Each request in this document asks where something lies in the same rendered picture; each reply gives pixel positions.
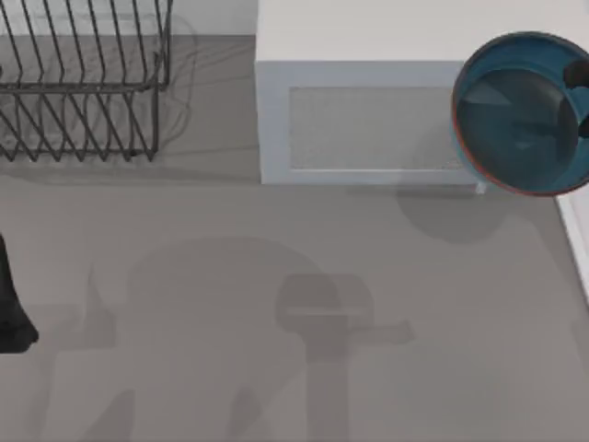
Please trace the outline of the grey mesh cabinet panel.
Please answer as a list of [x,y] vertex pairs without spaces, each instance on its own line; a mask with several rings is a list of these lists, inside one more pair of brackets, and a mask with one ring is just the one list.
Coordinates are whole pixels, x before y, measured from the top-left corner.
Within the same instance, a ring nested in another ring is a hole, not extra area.
[[448,87],[306,87],[290,93],[290,165],[459,169]]

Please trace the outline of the blue bowl with red rim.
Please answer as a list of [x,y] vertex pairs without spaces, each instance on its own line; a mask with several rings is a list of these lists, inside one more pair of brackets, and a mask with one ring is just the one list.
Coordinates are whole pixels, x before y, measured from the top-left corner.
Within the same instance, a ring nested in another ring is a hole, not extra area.
[[[552,197],[589,184],[589,88],[566,88],[562,71],[589,51],[541,31],[509,32],[464,62],[451,95],[451,131],[463,164],[484,183]],[[577,139],[558,138],[566,96]]]

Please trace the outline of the white panel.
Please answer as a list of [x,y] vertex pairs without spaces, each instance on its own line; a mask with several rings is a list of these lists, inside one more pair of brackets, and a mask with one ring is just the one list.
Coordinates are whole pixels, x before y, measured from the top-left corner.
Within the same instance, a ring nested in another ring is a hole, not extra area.
[[557,203],[589,307],[589,186],[558,197]]

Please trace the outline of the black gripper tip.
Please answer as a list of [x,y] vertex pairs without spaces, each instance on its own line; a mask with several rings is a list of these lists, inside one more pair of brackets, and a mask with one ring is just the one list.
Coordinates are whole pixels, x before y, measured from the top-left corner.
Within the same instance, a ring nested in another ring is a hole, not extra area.
[[0,355],[23,354],[40,334],[17,295],[6,249],[0,233]]

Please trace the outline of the white cabinet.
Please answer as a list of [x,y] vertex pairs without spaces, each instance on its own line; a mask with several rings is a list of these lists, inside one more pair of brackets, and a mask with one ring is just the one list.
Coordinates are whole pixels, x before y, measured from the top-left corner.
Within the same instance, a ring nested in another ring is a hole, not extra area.
[[306,87],[452,87],[503,34],[545,31],[589,51],[589,0],[260,0],[255,79],[265,184],[468,186],[459,169],[306,170],[290,165],[290,93]]

